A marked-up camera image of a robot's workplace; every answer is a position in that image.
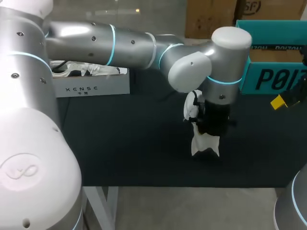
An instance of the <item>silver robot arm segment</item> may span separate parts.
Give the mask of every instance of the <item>silver robot arm segment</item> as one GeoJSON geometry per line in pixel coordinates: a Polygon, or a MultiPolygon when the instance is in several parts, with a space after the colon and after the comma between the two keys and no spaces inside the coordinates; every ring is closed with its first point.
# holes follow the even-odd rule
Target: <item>silver robot arm segment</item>
{"type": "Polygon", "coordinates": [[[134,32],[109,24],[51,22],[47,52],[54,60],[159,69],[179,92],[198,88],[210,76],[203,89],[205,98],[230,104],[236,97],[251,36],[239,28],[223,27],[213,38],[202,46],[185,46],[174,35],[134,32]]]}

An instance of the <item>teal box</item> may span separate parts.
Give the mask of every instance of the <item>teal box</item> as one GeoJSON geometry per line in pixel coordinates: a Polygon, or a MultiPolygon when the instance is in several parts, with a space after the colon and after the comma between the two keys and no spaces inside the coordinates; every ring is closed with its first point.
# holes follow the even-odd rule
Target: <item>teal box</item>
{"type": "MultiPolygon", "coordinates": [[[[238,20],[236,26],[251,34],[252,49],[287,50],[307,45],[307,21],[238,20]]],[[[240,90],[243,94],[279,94],[306,73],[302,62],[253,62],[248,57],[240,90]]]]}

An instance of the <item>white table leg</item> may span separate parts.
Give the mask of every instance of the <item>white table leg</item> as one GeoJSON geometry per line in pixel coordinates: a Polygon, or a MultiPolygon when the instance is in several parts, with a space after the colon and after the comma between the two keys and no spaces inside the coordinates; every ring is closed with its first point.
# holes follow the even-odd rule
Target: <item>white table leg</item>
{"type": "Polygon", "coordinates": [[[115,223],[118,200],[118,187],[109,187],[106,202],[110,208],[110,212],[115,223]]]}
{"type": "Polygon", "coordinates": [[[102,191],[102,187],[84,187],[84,191],[101,229],[115,230],[115,222],[106,201],[106,197],[102,191]]]}

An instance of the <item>black table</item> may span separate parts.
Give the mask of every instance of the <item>black table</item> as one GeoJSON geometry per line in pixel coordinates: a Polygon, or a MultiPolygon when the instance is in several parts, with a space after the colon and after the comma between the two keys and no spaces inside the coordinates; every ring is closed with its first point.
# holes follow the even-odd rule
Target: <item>black table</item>
{"type": "Polygon", "coordinates": [[[59,99],[84,186],[284,187],[307,162],[307,104],[274,111],[273,95],[240,95],[220,159],[193,158],[186,94],[155,71],[132,73],[130,95],[59,99]]]}

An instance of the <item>screw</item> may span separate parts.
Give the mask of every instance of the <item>screw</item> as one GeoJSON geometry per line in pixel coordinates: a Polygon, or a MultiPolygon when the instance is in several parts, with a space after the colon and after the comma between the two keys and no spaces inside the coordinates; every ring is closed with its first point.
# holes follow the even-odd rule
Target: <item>screw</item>
{"type": "Polygon", "coordinates": [[[13,74],[11,75],[11,77],[12,77],[12,78],[18,78],[18,77],[19,77],[19,74],[18,74],[18,73],[13,73],[13,74]]]}
{"type": "Polygon", "coordinates": [[[41,78],[40,81],[41,81],[41,83],[43,83],[43,84],[47,84],[47,81],[46,81],[44,78],[41,78]]]}

